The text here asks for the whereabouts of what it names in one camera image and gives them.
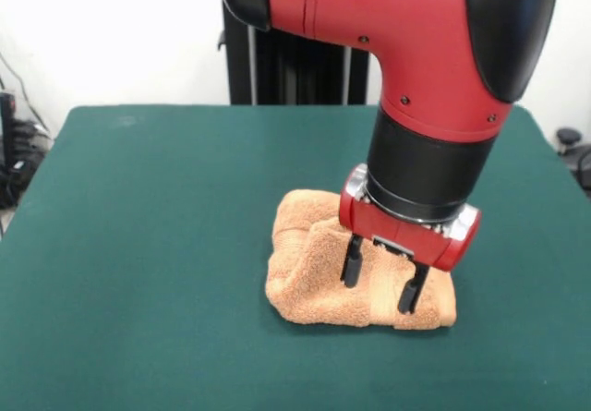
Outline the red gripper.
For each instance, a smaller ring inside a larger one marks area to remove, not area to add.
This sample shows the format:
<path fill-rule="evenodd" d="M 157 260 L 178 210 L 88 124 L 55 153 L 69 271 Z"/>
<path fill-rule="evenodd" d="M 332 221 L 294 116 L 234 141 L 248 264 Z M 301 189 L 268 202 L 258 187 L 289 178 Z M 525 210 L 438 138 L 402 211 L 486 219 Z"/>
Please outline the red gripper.
<path fill-rule="evenodd" d="M 430 267 L 449 272 L 458 264 L 476 235 L 481 211 L 465 204 L 448 222 L 412 223 L 384 211 L 370 198 L 367 183 L 368 168 L 361 163 L 347 177 L 341 192 L 339 221 L 353 234 L 340 280 L 347 288 L 356 286 L 363 263 L 363 238 L 404 254 L 415 262 L 415 274 L 404 285 L 398 311 L 414 314 Z"/>

